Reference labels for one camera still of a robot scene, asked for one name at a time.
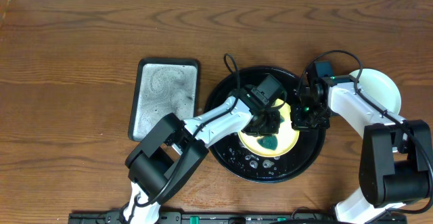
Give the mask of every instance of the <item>black plate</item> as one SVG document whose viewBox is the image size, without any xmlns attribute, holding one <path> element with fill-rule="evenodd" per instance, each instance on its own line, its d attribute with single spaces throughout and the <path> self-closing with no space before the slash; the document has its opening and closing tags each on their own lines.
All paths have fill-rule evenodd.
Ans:
<svg viewBox="0 0 433 224">
<path fill-rule="evenodd" d="M 296 101 L 294 90 L 299 77 L 282 68 L 261 66 L 243 69 L 240 71 L 241 86 L 258 85 L 268 74 L 272 74 L 286 88 L 287 103 L 294 103 Z M 226 100 L 229 92 L 235 89 L 235 85 L 233 75 L 221 81 L 210 94 L 204 111 L 207 112 L 220 106 Z M 243 179 L 259 183 L 277 183 L 298 176 L 314 162 L 325 141 L 325 132 L 325 129 L 301 132 L 296 145 L 279 158 L 267 158 L 253 154 L 243 146 L 236 134 L 224 137 L 214 144 L 210 151 L 227 170 Z M 250 166 L 252 160 L 258 163 L 256 169 Z"/>
</svg>

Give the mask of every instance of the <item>black cable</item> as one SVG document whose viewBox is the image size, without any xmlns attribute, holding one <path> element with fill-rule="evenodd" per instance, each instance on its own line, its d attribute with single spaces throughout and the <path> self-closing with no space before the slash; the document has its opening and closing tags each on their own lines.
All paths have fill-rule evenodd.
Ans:
<svg viewBox="0 0 433 224">
<path fill-rule="evenodd" d="M 226 110 L 225 112 L 220 113 L 220 114 L 212 117 L 211 119 L 203 122 L 202 124 L 200 124 L 197 127 L 196 131 L 191 136 L 192 143 L 189 143 L 187 145 L 187 147 L 184 150 L 184 152 L 188 151 L 188 149 L 191 147 L 191 144 L 194 143 L 193 139 L 197 136 L 197 134 L 200 132 L 200 130 L 202 130 L 208 123 L 210 123 L 210 122 L 212 122 L 212 121 L 214 121 L 214 120 L 216 120 L 216 119 L 218 119 L 218 118 L 220 118 L 220 117 L 222 117 L 222 116 L 230 113 L 236 107 L 236 103 L 237 103 L 237 101 L 239 100 L 239 97 L 240 97 L 240 88 L 241 88 L 240 73 L 239 73 L 239 69 L 237 69 L 237 64 L 236 64 L 235 59 L 230 54 L 228 54 L 228 53 L 224 54 L 224 57 L 223 57 L 224 63 L 226 65 L 227 69 L 233 74 L 232 69 L 230 69 L 230 67 L 229 67 L 229 65 L 227 63 L 227 57 L 230 58 L 231 62 L 233 63 L 233 66 L 235 67 L 235 76 L 236 76 L 236 82 L 237 82 L 237 94 L 236 94 L 235 102 L 233 103 L 233 105 L 231 106 L 231 108 L 229 110 Z M 167 187 L 174 181 L 174 179 L 175 179 L 177 173 L 179 172 L 180 166 L 182 165 L 184 159 L 185 159 L 185 154 L 182 154 L 181 157 L 179 158 L 179 160 L 177 161 L 177 165 L 176 165 L 175 169 L 173 170 L 173 172 L 171 173 L 171 176 L 168 178 L 168 181 L 164 184 L 164 187 L 162 187 L 160 189 L 160 191 L 155 195 L 155 197 L 153 197 L 151 200 L 147 201 L 144 204 L 140 204 L 140 203 L 138 203 L 139 195 L 137 194 L 134 197 L 134 205 L 137 206 L 137 207 L 139 207 L 139 208 L 143 208 L 143 207 L 149 206 L 151 204 L 154 204 L 157 201 L 157 199 L 164 193 L 164 191 L 167 189 Z"/>
<path fill-rule="evenodd" d="M 137 204 L 135 203 L 135 201 L 134 201 L 134 203 L 133 203 L 133 207 L 132 207 L 132 209 L 131 209 L 131 214 L 129 215 L 129 218 L 128 218 L 128 222 L 127 222 L 127 224 L 131 224 L 131 221 L 133 220 L 133 217 L 134 217 L 134 211 L 135 211 L 135 207 L 137 206 Z"/>
<path fill-rule="evenodd" d="M 281 105 L 274 106 L 274 107 L 271 107 L 271 108 L 268 108 L 268 109 L 265 109 L 265 110 L 267 112 L 276 112 L 279 109 L 283 108 L 283 106 L 286 104 L 286 100 L 287 100 L 287 91 L 286 90 L 283 91 L 283 95 L 284 95 L 284 98 L 283 98 L 283 103 Z"/>
<path fill-rule="evenodd" d="M 349 56 L 351 56 L 351 57 L 353 57 L 357 62 L 358 62 L 358 64 L 359 64 L 359 73 L 358 73 L 358 76 L 357 76 L 357 79 L 356 79 L 356 81 L 358 81 L 359 80 L 359 77 L 361 76 L 361 73 L 362 73 L 362 71 L 363 71 L 363 64 L 362 64 L 362 62 L 355 56 L 355 55 L 353 55 L 352 53 L 350 53 L 350 52 L 348 52 L 348 51 L 344 51 L 344 50 L 331 50 L 331 51 L 326 51 L 326 52 L 324 52 L 324 53 L 322 53 L 322 54 L 320 54 L 320 55 L 318 55 L 315 59 L 313 59 L 313 61 L 311 61 L 306 67 L 305 67 L 305 69 L 304 69 L 304 72 L 302 72 L 302 75 L 300 76 L 300 80 L 299 80 L 299 84 L 298 84 L 298 88 L 296 89 L 296 94 L 297 95 L 299 95 L 299 90 L 300 90 L 300 87 L 301 87 L 301 84 L 302 84 L 302 82 L 303 82 L 303 79 L 302 78 L 304 78 L 304 75 L 305 75 L 305 73 L 306 73 L 306 70 L 314 63 L 314 62 L 316 62 L 319 58 L 321 58 L 321 57 L 323 57 L 323 56 L 325 56 L 325 55 L 328 55 L 328 54 L 331 54 L 331 53 L 344 53 L 344 54 L 347 54 L 347 55 L 349 55 Z"/>
<path fill-rule="evenodd" d="M 359 82 L 359 78 L 361 77 L 361 73 L 363 71 L 363 63 L 360 61 L 360 59 L 355 56 L 354 54 L 348 52 L 348 51 L 343 51 L 343 50 L 332 50 L 332 51 L 326 51 L 325 53 L 322 53 L 321 55 L 317 56 L 312 62 L 310 62 L 308 64 L 308 66 L 304 69 L 304 72 L 302 73 L 301 77 L 300 77 L 300 81 L 298 84 L 298 88 L 296 90 L 296 94 L 298 95 L 300 86 L 302 84 L 302 78 L 305 75 L 306 69 L 311 66 L 311 64 L 313 64 L 313 62 L 316 62 L 319 58 L 330 54 L 330 53 L 345 53 L 349 56 L 351 56 L 352 58 L 354 58 L 358 64 L 359 64 L 359 72 L 357 77 L 355 78 L 355 81 L 353 83 L 353 87 L 355 89 L 355 92 L 359 95 L 359 97 L 361 97 L 365 102 L 367 102 L 371 107 L 373 107 L 375 110 L 377 110 L 380 114 L 382 114 L 383 116 L 385 116 L 387 119 L 391 120 L 395 125 L 397 125 L 398 127 L 401 128 L 401 130 L 407 135 L 407 137 L 415 144 L 415 147 L 421 152 L 421 155 L 423 157 L 423 159 L 426 161 L 427 164 L 427 168 L 428 168 L 428 175 L 430 178 L 430 183 L 433 183 L 433 168 L 432 168 L 432 163 L 430 161 L 430 159 L 428 158 L 428 155 L 425 151 L 425 149 L 423 148 L 422 144 L 418 141 L 418 139 L 413 136 L 413 134 L 410 132 L 409 129 L 407 129 L 404 124 L 402 124 L 401 122 L 399 122 L 397 119 L 393 118 L 391 115 L 388 114 L 387 110 L 382 110 L 380 109 L 377 105 L 375 105 L 373 102 L 371 102 L 368 98 L 366 98 L 360 89 L 358 89 L 358 82 Z M 402 210 L 402 209 L 397 209 L 397 208 L 389 208 L 387 211 L 385 211 L 384 213 L 382 213 L 383 215 L 387 215 L 390 212 L 399 212 L 399 213 L 404 213 L 404 214 L 421 214 L 426 212 L 427 210 L 429 210 L 432 206 L 433 206 L 433 189 L 432 186 L 430 185 L 430 189 L 429 189 L 429 193 L 430 193 L 430 200 L 428 201 L 428 203 L 421 209 L 419 210 Z"/>
<path fill-rule="evenodd" d="M 310 208 L 308 208 L 308 207 L 306 207 L 306 206 L 298 207 L 298 208 L 297 208 L 297 209 L 292 213 L 292 215 L 290 216 L 290 217 L 292 218 L 292 220 L 295 219 L 295 214 L 296 214 L 296 213 L 298 212 L 298 210 L 300 210 L 301 208 L 309 210 L 309 212 L 310 212 L 311 214 L 313 214 L 314 219 L 315 219 L 315 220 L 318 220 L 318 218 L 316 217 L 316 214 L 315 214 L 315 213 L 314 213 Z"/>
</svg>

